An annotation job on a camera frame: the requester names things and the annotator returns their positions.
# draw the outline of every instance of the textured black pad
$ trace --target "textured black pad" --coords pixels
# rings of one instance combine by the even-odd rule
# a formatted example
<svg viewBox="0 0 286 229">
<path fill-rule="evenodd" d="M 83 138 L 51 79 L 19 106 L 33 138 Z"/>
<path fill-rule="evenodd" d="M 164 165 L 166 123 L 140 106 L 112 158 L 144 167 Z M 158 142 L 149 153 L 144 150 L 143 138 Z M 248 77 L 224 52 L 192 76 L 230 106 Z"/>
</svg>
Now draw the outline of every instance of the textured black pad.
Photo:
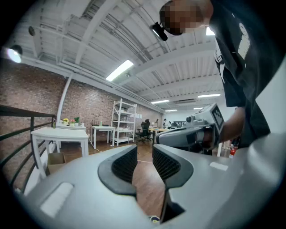
<svg viewBox="0 0 286 229">
<path fill-rule="evenodd" d="M 137 165 L 137 146 L 132 145 L 107 159 L 98 167 L 98 177 L 112 192 L 136 197 L 132 185 L 134 169 Z"/>
<path fill-rule="evenodd" d="M 153 146 L 153 164 L 166 190 L 183 186 L 193 174 L 190 162 L 156 144 Z"/>
</svg>

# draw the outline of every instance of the shelving unit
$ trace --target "shelving unit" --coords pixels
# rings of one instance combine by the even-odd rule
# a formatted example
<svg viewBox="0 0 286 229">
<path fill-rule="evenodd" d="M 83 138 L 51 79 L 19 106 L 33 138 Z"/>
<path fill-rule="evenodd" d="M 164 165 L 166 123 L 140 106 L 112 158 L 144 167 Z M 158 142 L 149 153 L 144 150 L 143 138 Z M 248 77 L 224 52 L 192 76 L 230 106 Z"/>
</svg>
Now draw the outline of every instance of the shelving unit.
<svg viewBox="0 0 286 229">
<path fill-rule="evenodd" d="M 122 109 L 129 109 L 129 108 L 134 108 L 134 113 L 125 112 L 124 110 L 122 110 Z M 117 144 L 117 146 L 118 146 L 118 143 L 121 143 L 121 142 L 126 142 L 126 141 L 133 141 L 134 142 L 136 111 L 137 111 L 137 104 L 133 104 L 132 105 L 132 104 L 123 102 L 122 98 L 120 99 L 120 101 L 114 101 L 113 109 L 112 109 L 111 126 L 112 127 L 116 127 L 116 130 L 115 130 L 116 133 L 115 133 L 114 142 Z M 133 122 L 131 122 L 131 121 L 121 121 L 120 120 L 121 116 L 124 116 L 127 119 L 127 117 L 129 115 L 133 115 L 133 117 L 134 117 L 134 121 Z M 120 127 L 121 123 L 133 124 L 133 129 L 119 131 L 118 128 Z M 119 137 L 119 133 L 125 133 L 125 137 Z M 130 133 L 133 136 L 133 138 L 128 137 L 127 133 Z"/>
</svg>

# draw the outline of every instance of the black metal railing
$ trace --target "black metal railing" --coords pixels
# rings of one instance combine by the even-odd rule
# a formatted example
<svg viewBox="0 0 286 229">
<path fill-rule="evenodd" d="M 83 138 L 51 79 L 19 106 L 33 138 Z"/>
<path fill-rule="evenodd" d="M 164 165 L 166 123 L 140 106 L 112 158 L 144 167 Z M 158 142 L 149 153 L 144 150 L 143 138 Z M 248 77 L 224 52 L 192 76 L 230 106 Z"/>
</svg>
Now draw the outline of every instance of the black metal railing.
<svg viewBox="0 0 286 229">
<path fill-rule="evenodd" d="M 32 142 L 32 135 L 31 132 L 38 128 L 38 127 L 42 127 L 42 126 L 46 126 L 51 124 L 51 126 L 53 126 L 53 122 L 54 122 L 54 118 L 56 117 L 54 114 L 45 114 L 45 113 L 39 113 L 39 112 L 34 112 L 34 111 L 29 111 L 29 110 L 23 110 L 23 109 L 18 109 L 18 108 L 14 108 L 14 107 L 9 107 L 9 106 L 4 106 L 4 105 L 0 105 L 0 116 L 14 116 L 14 117 L 30 117 L 31 118 L 31 122 L 30 122 L 30 127 L 28 128 L 23 128 L 21 130 L 16 130 L 13 131 L 11 133 L 6 133 L 3 135 L 0 135 L 0 141 L 7 139 L 9 137 L 15 136 L 17 134 L 21 134 L 23 132 L 26 131 L 30 131 L 30 140 L 26 141 L 25 143 L 23 143 L 22 145 L 20 145 L 17 149 L 15 149 L 11 154 L 9 154 L 6 158 L 4 158 L 3 160 L 0 161 L 0 169 L 2 169 L 4 167 L 4 165 L 12 158 L 14 157 L 18 152 L 20 152 L 24 147 L 28 146 L 29 144 L 31 144 L 31 148 L 32 148 L 32 152 L 30 152 L 25 158 L 24 160 L 19 164 L 18 168 L 16 169 L 15 174 L 13 175 L 11 181 L 9 182 L 10 186 L 12 187 L 18 174 L 20 173 L 20 171 L 22 170 L 22 168 L 24 167 L 24 165 L 26 164 L 26 162 L 31 158 L 31 156 L 33 156 L 34 158 L 34 163 L 32 164 L 32 167 L 30 168 L 30 170 L 28 171 L 28 174 L 24 180 L 23 183 L 23 187 L 21 189 L 21 191 L 24 193 L 27 182 L 30 178 L 30 175 L 32 174 L 32 171 L 34 169 L 34 167 L 36 166 L 38 168 L 36 159 L 35 159 L 35 153 L 34 153 L 34 146 L 33 146 L 33 142 Z M 41 125 L 34 125 L 34 118 L 52 118 L 51 122 L 48 123 L 44 123 Z M 41 153 L 40 156 L 45 152 L 46 148 L 44 148 Z"/>
</svg>

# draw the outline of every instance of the cardboard box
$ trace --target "cardboard box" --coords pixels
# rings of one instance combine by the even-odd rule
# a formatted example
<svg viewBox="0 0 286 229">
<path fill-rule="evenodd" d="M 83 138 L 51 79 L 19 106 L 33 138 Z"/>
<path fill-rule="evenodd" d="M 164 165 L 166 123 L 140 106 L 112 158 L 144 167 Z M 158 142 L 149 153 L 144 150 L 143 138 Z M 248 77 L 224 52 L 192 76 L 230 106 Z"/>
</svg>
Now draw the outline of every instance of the cardboard box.
<svg viewBox="0 0 286 229">
<path fill-rule="evenodd" d="M 66 164 L 66 158 L 63 153 L 50 153 L 48 155 L 48 169 L 50 174 L 55 173 Z"/>
</svg>

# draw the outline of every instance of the potted plant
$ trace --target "potted plant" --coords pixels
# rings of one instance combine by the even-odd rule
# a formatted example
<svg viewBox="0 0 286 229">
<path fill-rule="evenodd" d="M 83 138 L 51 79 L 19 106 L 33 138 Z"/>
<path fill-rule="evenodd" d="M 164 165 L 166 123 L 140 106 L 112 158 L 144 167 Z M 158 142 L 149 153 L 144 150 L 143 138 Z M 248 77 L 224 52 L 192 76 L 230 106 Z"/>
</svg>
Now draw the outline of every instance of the potted plant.
<svg viewBox="0 0 286 229">
<path fill-rule="evenodd" d="M 74 119 L 71 119 L 70 120 L 70 127 L 74 127 L 75 126 L 75 120 Z"/>
<path fill-rule="evenodd" d="M 79 117 L 76 117 L 75 118 L 75 126 L 77 127 L 79 125 L 79 122 L 80 122 L 80 118 Z"/>
<path fill-rule="evenodd" d="M 68 124 L 68 119 L 67 118 L 63 119 L 63 124 L 67 126 L 67 124 Z"/>
</svg>

